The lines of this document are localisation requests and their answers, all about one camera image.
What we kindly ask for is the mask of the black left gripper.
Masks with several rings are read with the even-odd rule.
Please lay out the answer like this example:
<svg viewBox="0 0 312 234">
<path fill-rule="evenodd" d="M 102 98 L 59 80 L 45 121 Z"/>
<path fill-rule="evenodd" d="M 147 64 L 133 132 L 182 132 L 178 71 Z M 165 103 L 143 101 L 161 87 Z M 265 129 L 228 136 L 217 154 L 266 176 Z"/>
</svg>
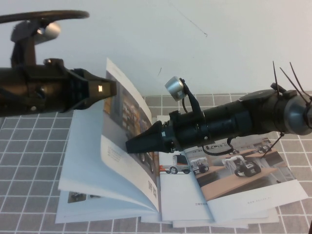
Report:
<svg viewBox="0 0 312 234">
<path fill-rule="evenodd" d="M 115 81 L 96 76 L 85 69 L 67 69 L 63 60 L 25 66 L 26 114 L 84 110 L 117 94 Z"/>
</svg>

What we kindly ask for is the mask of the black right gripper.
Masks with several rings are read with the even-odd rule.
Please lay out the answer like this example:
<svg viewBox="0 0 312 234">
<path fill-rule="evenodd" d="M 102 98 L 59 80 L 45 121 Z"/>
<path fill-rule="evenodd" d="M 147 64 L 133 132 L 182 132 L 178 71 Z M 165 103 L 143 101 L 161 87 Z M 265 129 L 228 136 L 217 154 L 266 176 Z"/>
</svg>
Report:
<svg viewBox="0 0 312 234">
<path fill-rule="evenodd" d="M 202 111 L 170 113 L 162 124 L 156 121 L 148 130 L 126 142 L 129 154 L 183 151 L 194 146 L 210 144 L 210 134 Z"/>
</svg>

